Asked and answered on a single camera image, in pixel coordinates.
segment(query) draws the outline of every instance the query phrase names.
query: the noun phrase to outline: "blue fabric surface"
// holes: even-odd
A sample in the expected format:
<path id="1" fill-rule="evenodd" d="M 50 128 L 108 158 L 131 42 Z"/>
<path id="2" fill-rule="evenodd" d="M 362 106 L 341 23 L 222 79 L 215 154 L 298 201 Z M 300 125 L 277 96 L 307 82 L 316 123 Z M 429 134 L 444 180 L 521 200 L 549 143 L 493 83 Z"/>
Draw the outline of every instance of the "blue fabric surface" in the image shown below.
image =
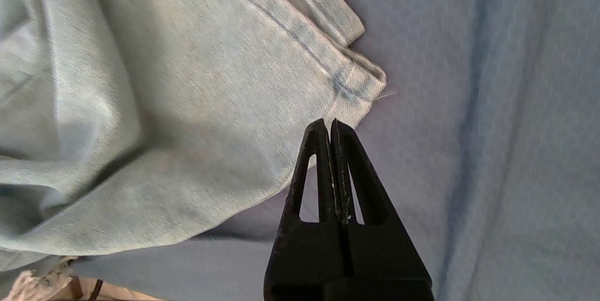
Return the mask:
<path id="1" fill-rule="evenodd" d="M 388 75 L 357 131 L 436 298 L 598 299 L 600 0 L 347 2 L 366 27 L 353 49 Z M 172 299 L 259 300 L 282 202 L 186 245 L 79 267 Z M 127 269 L 165 258 L 193 264 L 171 277 Z"/>

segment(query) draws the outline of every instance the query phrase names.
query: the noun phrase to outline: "light blue fabric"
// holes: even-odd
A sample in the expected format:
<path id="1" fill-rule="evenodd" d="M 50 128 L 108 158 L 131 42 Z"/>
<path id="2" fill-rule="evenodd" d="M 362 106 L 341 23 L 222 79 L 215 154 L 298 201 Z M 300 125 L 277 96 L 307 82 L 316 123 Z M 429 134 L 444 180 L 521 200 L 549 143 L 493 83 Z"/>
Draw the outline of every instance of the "light blue fabric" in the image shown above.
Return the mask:
<path id="1" fill-rule="evenodd" d="M 386 70 L 390 94 L 357 131 L 436 299 L 599 299 L 600 0 L 347 2 L 366 27 L 353 49 Z M 80 269 L 166 298 L 259 300 L 268 255 L 255 248 L 280 213 L 262 206 L 185 249 Z M 186 268 L 135 273 L 167 259 Z M 217 262 L 235 270 L 212 279 Z"/>
<path id="2" fill-rule="evenodd" d="M 0 2 L 0 271 L 206 231 L 385 86 L 343 0 Z"/>

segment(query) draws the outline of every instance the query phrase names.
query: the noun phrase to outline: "stitched seam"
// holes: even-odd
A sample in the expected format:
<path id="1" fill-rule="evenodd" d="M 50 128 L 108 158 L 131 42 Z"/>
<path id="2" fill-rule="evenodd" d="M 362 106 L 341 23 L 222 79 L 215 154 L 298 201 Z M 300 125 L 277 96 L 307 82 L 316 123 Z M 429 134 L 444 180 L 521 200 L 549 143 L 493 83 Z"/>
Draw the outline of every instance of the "stitched seam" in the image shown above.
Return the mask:
<path id="1" fill-rule="evenodd" d="M 323 9 L 323 6 L 321 5 L 320 2 L 318 2 L 317 0 L 311 0 L 315 6 L 317 6 L 317 9 L 319 9 L 321 11 L 321 13 L 323 13 L 323 15 L 325 16 L 326 19 L 328 19 L 328 21 L 334 26 L 334 28 L 337 30 L 338 34 L 340 34 L 340 36 L 342 36 L 345 40 L 345 43 L 349 42 L 349 38 L 348 36 L 346 36 L 345 32 L 343 32 L 343 30 L 341 30 L 341 28 L 339 27 L 339 24 L 334 21 L 334 19 L 330 16 L 330 14 L 325 11 Z"/>
<path id="2" fill-rule="evenodd" d="M 289 29 L 287 29 L 285 27 L 285 25 L 283 25 L 283 23 L 281 23 L 276 17 L 273 16 L 273 14 L 271 14 L 268 10 L 266 10 L 264 7 L 262 7 L 260 4 L 257 4 L 254 0 L 248 0 L 249 2 L 251 2 L 252 4 L 254 4 L 258 9 L 260 9 L 265 15 L 267 15 L 270 19 L 272 19 L 275 23 L 277 23 L 277 25 L 279 25 L 279 27 L 281 27 L 283 30 L 285 30 L 285 32 L 287 32 L 287 34 L 289 34 L 289 36 L 291 36 L 291 38 L 293 38 L 296 42 L 298 42 L 298 44 L 300 44 L 300 46 L 302 46 L 306 52 L 315 60 L 319 63 L 320 66 L 322 66 L 322 68 L 325 69 L 325 71 L 330 75 L 330 77 L 336 82 L 338 83 L 338 85 L 340 85 L 341 88 L 344 88 L 345 90 L 347 90 L 348 92 L 358 96 L 358 98 L 366 101 L 366 102 L 370 102 L 369 100 L 366 100 L 366 98 L 363 98 L 363 96 L 361 96 L 360 94 L 358 94 L 358 92 L 351 90 L 350 88 L 347 87 L 347 85 L 345 83 L 343 83 L 342 81 L 339 80 L 338 77 L 335 77 L 334 74 L 331 72 L 331 69 L 328 68 L 328 66 L 326 66 L 325 64 L 323 64 L 323 62 L 313 53 L 313 51 L 311 51 L 309 49 L 309 47 L 302 41 L 300 41 L 300 39 L 298 38 L 298 36 L 296 34 L 294 34 L 293 32 L 291 32 Z"/>

